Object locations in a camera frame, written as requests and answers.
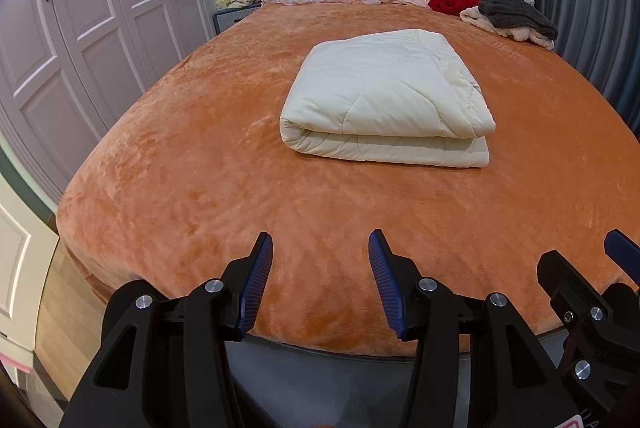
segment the striped curtain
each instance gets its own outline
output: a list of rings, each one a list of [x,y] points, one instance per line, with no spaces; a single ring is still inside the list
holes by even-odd
[[[556,52],[640,136],[640,0],[536,0],[558,26]]]

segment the white fleece blanket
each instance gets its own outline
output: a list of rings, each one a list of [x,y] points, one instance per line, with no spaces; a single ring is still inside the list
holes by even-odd
[[[486,166],[494,129],[460,57],[421,29],[315,46],[280,116],[282,140],[301,153],[452,167]]]

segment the silver screw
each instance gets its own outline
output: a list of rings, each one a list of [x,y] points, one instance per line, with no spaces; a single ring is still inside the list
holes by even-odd
[[[603,316],[604,315],[602,314],[602,309],[600,309],[599,307],[591,308],[591,318],[599,322]]]
[[[225,285],[222,283],[222,280],[209,280],[206,284],[204,284],[204,289],[208,293],[217,293],[222,291],[222,288]]]
[[[588,361],[580,360],[575,364],[575,375],[581,381],[584,381],[591,375],[591,365]]]
[[[489,300],[491,300],[491,303],[496,307],[504,307],[508,302],[507,297],[504,294],[500,293],[493,293],[491,296],[489,296]]]
[[[423,291],[431,292],[435,291],[438,288],[438,282],[436,282],[433,278],[422,278],[418,282],[418,286]]]
[[[143,294],[142,296],[139,296],[138,299],[136,300],[136,307],[138,309],[146,309],[151,305],[151,302],[153,302],[153,300],[154,299],[148,294]]]

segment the dark gray folded blanket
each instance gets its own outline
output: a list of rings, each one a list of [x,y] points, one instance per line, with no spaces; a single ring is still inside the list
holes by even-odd
[[[556,25],[535,7],[521,0],[481,0],[478,11],[497,29],[530,27],[552,40],[558,38]]]

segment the orange bedspread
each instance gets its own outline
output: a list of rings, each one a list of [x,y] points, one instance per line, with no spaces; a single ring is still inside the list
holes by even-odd
[[[325,40],[402,28],[444,34],[478,80],[496,132],[484,169],[303,155],[278,118]],[[353,354],[410,354],[387,327],[367,261],[392,249],[454,292],[500,290],[537,332],[558,326],[536,263],[558,249],[602,291],[622,278],[607,231],[640,241],[640,147],[556,54],[401,5],[267,6],[169,72],[104,137],[58,210],[64,243],[104,297],[133,278],[182,296],[246,256],[274,262],[254,334]]]

